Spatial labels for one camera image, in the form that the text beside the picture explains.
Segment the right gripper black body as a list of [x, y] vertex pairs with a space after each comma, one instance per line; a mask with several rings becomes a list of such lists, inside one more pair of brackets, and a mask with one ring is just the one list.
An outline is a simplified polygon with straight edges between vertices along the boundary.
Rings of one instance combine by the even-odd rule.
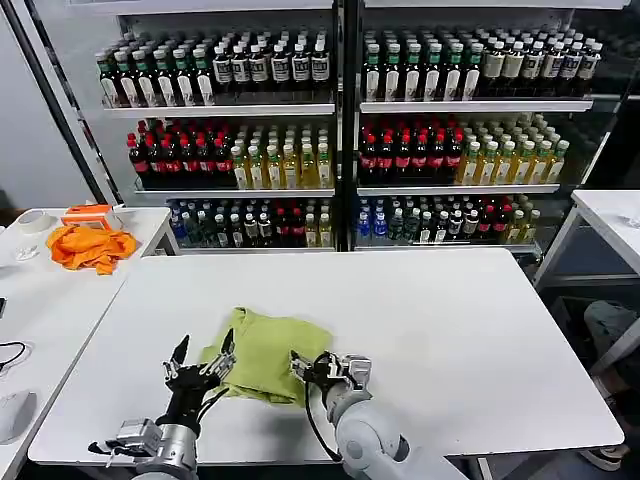
[[334, 387], [349, 389], [351, 387], [350, 356], [337, 355], [325, 351], [319, 355], [313, 380], [303, 383], [306, 389], [317, 387], [322, 394], [328, 394]]

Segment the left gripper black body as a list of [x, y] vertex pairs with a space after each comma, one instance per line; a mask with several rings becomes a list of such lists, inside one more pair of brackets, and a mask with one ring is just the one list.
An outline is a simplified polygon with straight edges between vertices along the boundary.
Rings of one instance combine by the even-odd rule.
[[175, 379], [167, 382], [171, 399], [165, 412], [166, 424], [198, 426], [205, 394], [221, 384], [218, 373], [201, 373], [203, 366], [180, 367]]

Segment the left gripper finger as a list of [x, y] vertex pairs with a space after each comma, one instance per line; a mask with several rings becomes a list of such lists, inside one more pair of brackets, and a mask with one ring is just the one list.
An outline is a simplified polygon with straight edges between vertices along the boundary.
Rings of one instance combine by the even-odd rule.
[[190, 336], [185, 335], [179, 344], [174, 348], [168, 361], [163, 362], [165, 370], [165, 380], [169, 381], [178, 376], [178, 370], [183, 366], [187, 355]]
[[234, 330], [229, 329], [221, 344], [220, 352], [199, 370], [199, 375], [209, 380], [215, 379], [218, 382], [223, 382], [232, 371], [235, 363]]

